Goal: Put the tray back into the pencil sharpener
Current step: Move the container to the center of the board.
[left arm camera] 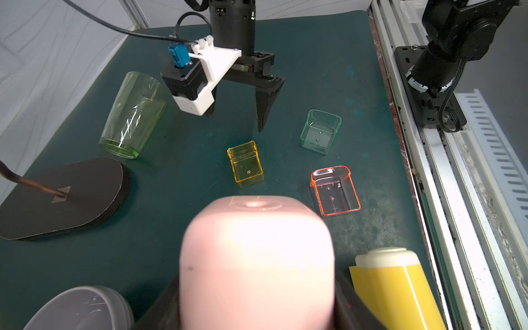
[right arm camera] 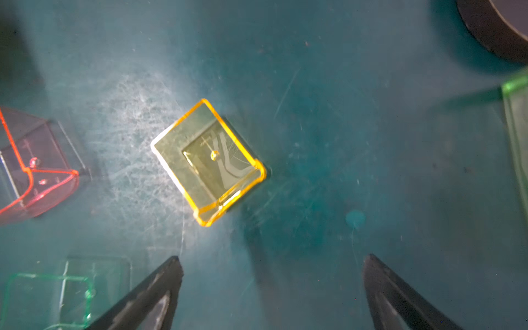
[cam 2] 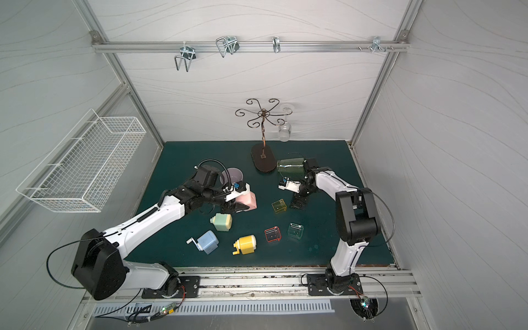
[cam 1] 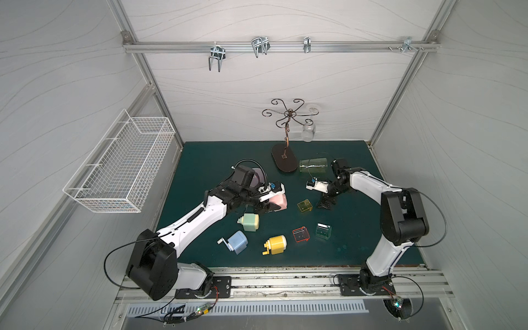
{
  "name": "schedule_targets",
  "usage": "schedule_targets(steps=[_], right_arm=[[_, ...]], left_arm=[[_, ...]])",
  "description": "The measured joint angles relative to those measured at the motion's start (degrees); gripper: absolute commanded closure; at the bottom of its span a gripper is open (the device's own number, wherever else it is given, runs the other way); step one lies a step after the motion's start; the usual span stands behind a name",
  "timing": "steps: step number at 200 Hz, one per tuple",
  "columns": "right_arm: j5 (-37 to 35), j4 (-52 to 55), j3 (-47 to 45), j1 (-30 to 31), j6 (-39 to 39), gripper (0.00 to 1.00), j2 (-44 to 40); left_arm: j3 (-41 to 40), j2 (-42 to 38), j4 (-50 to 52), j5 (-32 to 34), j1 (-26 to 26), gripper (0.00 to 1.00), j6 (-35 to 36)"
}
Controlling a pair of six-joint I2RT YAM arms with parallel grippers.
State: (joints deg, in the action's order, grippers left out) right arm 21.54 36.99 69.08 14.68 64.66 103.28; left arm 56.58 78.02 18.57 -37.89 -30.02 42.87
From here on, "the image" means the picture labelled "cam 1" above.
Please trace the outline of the pink pencil sharpener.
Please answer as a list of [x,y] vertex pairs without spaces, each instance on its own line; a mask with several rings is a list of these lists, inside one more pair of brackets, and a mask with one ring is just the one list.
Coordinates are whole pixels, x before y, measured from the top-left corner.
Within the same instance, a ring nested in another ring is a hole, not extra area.
[[275,195],[269,199],[270,210],[278,212],[287,208],[287,197],[286,194]]

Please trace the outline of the yellow pencil sharpener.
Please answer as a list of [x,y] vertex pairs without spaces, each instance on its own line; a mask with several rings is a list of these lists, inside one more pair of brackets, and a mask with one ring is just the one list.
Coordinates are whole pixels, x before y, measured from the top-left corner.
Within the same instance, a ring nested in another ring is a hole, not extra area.
[[262,255],[275,255],[284,253],[287,249],[287,239],[284,235],[274,236],[269,238],[263,245],[265,251],[262,252]]

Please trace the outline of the red clear tray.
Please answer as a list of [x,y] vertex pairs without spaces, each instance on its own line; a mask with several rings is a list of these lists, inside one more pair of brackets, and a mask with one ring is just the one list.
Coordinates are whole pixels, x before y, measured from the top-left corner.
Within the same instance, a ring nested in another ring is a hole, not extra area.
[[292,235],[296,243],[306,242],[310,240],[309,231],[305,226],[294,229],[292,231]]

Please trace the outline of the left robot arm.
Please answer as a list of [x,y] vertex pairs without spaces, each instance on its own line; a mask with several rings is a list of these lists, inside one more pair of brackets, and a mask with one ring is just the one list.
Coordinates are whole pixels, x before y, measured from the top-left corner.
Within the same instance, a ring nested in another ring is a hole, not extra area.
[[180,263],[183,251],[213,224],[240,206],[251,206],[258,214],[282,210],[285,186],[269,181],[266,173],[257,178],[257,170],[242,159],[232,173],[213,189],[203,201],[171,225],[154,232],[146,229],[131,242],[133,251],[125,270],[151,300],[159,301],[171,290],[189,291],[207,297],[213,287],[214,273],[200,263]]

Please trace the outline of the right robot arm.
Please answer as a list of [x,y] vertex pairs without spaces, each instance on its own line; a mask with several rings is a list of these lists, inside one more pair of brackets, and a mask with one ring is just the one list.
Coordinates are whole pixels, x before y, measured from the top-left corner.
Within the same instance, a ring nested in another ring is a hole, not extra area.
[[361,192],[380,206],[382,236],[358,275],[337,276],[341,294],[373,296],[388,291],[397,262],[429,233],[423,195],[415,188],[389,184],[363,168],[352,168],[345,159],[335,159],[331,168],[334,181],[313,179],[307,183],[308,189],[321,192],[319,208],[331,209],[336,198],[349,191]]

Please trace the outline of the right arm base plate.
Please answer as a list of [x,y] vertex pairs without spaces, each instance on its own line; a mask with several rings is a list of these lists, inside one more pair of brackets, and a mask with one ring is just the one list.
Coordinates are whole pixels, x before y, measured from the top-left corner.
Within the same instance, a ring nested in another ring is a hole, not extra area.
[[339,274],[338,287],[342,296],[390,296],[396,294],[393,282],[388,276],[374,276],[370,273]]

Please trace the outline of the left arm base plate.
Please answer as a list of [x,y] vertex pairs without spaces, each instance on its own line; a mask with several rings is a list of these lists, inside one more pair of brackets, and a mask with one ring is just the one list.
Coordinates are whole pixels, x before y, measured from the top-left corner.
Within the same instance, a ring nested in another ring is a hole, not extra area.
[[175,292],[177,299],[213,299],[230,298],[231,276],[209,276],[205,282],[196,290],[178,289]]

